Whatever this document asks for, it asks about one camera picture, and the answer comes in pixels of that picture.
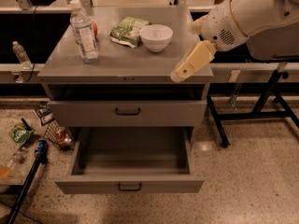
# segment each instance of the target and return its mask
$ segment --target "white bowl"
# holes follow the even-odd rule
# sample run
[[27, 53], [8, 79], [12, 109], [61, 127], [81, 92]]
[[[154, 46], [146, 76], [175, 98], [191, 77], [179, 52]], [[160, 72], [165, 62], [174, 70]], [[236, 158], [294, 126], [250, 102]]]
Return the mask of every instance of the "white bowl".
[[164, 25], [153, 24], [145, 26], [140, 30], [143, 44], [153, 52], [165, 49], [171, 41], [173, 31]]

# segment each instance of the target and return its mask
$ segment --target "water bottle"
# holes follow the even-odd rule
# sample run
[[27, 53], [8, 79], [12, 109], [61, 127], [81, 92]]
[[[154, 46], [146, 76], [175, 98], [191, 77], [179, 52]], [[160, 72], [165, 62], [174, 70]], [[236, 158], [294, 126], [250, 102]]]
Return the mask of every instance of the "water bottle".
[[22, 175], [23, 172], [21, 172], [20, 168], [27, 158], [27, 153], [27, 149], [25, 147], [22, 147], [13, 154], [13, 156], [7, 163], [7, 168], [10, 171], [10, 176], [17, 177]]
[[12, 49], [15, 52], [16, 56], [19, 59], [19, 62], [22, 64], [24, 70], [30, 70], [32, 68], [32, 63], [26, 53], [24, 47], [19, 44], [17, 41], [12, 42]]
[[70, 2], [72, 14], [70, 23], [78, 44], [78, 52], [85, 63], [93, 63], [99, 56], [91, 19], [82, 11], [79, 0]]

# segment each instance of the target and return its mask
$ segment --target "open drawer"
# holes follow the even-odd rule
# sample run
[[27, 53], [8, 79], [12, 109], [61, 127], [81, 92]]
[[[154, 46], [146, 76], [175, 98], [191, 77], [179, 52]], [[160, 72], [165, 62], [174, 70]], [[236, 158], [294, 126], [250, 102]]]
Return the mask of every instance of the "open drawer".
[[65, 194], [198, 192], [186, 129], [81, 128]]

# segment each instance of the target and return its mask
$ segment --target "bottle cap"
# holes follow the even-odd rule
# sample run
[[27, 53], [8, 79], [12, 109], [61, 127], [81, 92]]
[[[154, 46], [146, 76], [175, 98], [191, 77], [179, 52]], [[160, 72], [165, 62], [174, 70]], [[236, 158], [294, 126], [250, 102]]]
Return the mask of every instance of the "bottle cap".
[[80, 3], [79, 0], [72, 0], [72, 1], [70, 2], [70, 5], [71, 5], [71, 8], [72, 8], [73, 10], [76, 10], [76, 9], [80, 9], [80, 8], [81, 8], [81, 3]]

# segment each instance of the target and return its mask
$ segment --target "countertop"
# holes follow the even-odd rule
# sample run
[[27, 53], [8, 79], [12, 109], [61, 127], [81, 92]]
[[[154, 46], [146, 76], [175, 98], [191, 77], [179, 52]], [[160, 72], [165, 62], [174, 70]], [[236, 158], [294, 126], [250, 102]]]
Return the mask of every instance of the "countertop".
[[[192, 17], [186, 7], [93, 7], [85, 11], [98, 26], [99, 59], [90, 64], [82, 61], [69, 27], [38, 74], [40, 82], [173, 83], [171, 72], [199, 41], [198, 35], [188, 32]], [[168, 47], [151, 52], [143, 44], [132, 49], [111, 41], [112, 28], [125, 16], [169, 26], [174, 35]], [[190, 81], [207, 82], [211, 77], [207, 66]]]

